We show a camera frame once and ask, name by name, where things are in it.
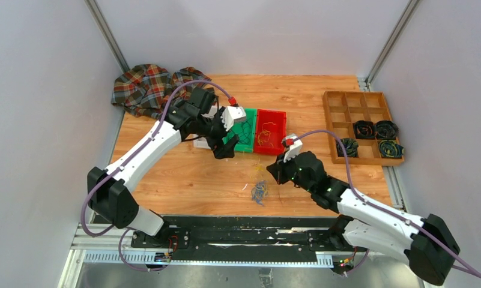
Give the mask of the cable ball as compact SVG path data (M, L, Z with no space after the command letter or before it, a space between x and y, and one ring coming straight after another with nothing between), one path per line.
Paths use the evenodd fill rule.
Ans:
M268 184L266 180L258 181L251 189L251 199L258 205L264 206L264 199L268 195Z

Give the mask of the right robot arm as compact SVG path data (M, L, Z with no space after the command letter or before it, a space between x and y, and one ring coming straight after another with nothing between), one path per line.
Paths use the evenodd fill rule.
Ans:
M408 265L423 281L444 284L460 248L441 217L409 214L371 199L329 176L310 151L288 161L279 155L267 171L278 184L292 182L318 206L339 214L339 226L328 234L333 248L350 245L379 252Z

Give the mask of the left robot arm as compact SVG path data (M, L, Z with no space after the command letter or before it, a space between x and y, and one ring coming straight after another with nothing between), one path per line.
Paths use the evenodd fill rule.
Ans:
M164 247L170 234L167 222L159 214L141 207L132 192L162 156L191 134L207 141L214 158L234 157L238 136L228 142L223 140L236 123L246 120L246 112L229 97L230 105L218 108L209 118L206 114L215 99L215 93L195 88L189 99L168 104L152 129L119 160L104 169L94 167L88 172L88 195L82 210L90 208L111 227L143 232L153 247Z

